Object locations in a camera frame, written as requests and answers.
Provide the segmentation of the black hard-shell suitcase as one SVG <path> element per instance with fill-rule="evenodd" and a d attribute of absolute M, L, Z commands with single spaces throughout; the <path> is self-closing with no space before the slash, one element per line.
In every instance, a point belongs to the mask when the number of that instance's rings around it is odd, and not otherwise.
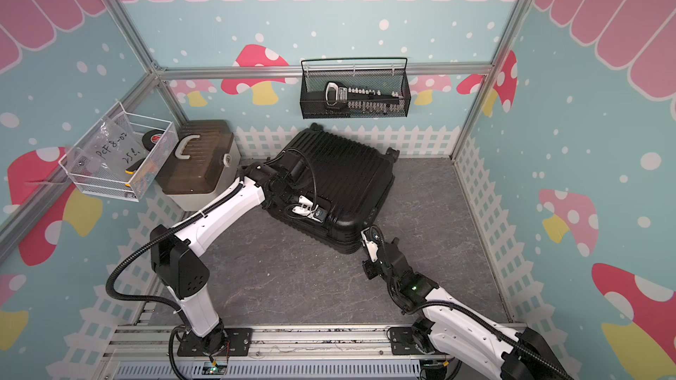
<path fill-rule="evenodd" d="M 272 217 L 338 253 L 355 253 L 361 247 L 361 230 L 375 221 L 394 184 L 394 164 L 400 152 L 393 148 L 380 152 L 327 132 L 316 123 L 297 133 L 282 151 L 291 148 L 310 159 L 317 177 L 318 199 L 326 207 L 327 218 L 321 227 L 312 228 L 284 222 L 281 216 Z M 286 158 L 273 166 L 290 169 L 303 191 L 313 194 L 310 173 L 298 158 Z"/>

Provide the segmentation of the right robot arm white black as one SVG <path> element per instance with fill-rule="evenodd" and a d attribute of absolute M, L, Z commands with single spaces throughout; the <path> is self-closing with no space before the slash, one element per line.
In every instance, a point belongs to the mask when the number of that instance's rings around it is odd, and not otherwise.
<path fill-rule="evenodd" d="M 490 379 L 570 379 L 547 341 L 535 330 L 519 331 L 472 310 L 438 283 L 415 271 L 376 225 L 361 232 L 364 272 L 385 281 L 392 301 L 417 315 L 413 343 L 425 354 L 457 358 Z"/>

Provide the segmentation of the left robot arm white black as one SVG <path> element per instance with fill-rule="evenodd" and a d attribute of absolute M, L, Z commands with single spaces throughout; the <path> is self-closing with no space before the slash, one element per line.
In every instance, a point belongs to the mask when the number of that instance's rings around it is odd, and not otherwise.
<path fill-rule="evenodd" d="M 273 166 L 290 157 L 298 158 L 310 173 L 313 194 L 309 198 L 293 183 L 290 169 L 277 170 Z M 107 295 L 119 301 L 165 304 L 181 317 L 187 332 L 197 337 L 205 349 L 222 348 L 228 335 L 209 296 L 209 269 L 201 257 L 241 216 L 263 204 L 277 204 L 284 212 L 300 207 L 301 219 L 312 219 L 319 208 L 317 177 L 305 153 L 291 148 L 267 162 L 242 167 L 235 181 L 206 207 L 169 229 L 158 227 L 155 239 L 134 251 L 113 270 L 106 283 Z M 148 251 L 151 268 L 172 293 L 171 300 L 129 295 L 115 289 L 120 274 Z"/>

